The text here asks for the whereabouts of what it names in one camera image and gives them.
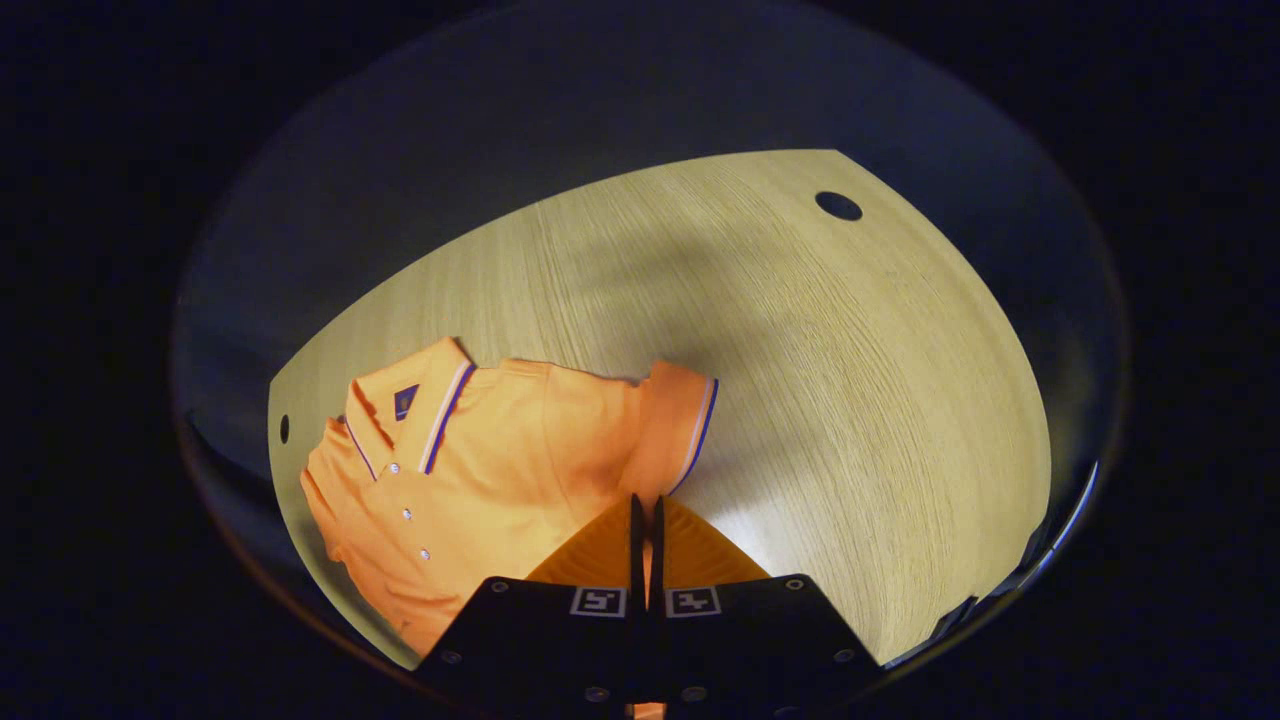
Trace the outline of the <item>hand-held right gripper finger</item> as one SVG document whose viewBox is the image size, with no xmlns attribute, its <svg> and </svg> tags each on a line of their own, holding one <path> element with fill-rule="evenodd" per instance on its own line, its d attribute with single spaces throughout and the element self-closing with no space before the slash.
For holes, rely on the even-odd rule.
<svg viewBox="0 0 1280 720">
<path fill-rule="evenodd" d="M 671 497 L 648 591 L 648 696 L 669 717 L 826 717 L 884 678 L 815 579 L 764 571 Z"/>
<path fill-rule="evenodd" d="M 625 719 L 646 611 L 644 511 L 627 498 L 524 578 L 488 577 L 416 667 L 466 719 Z"/>
</svg>

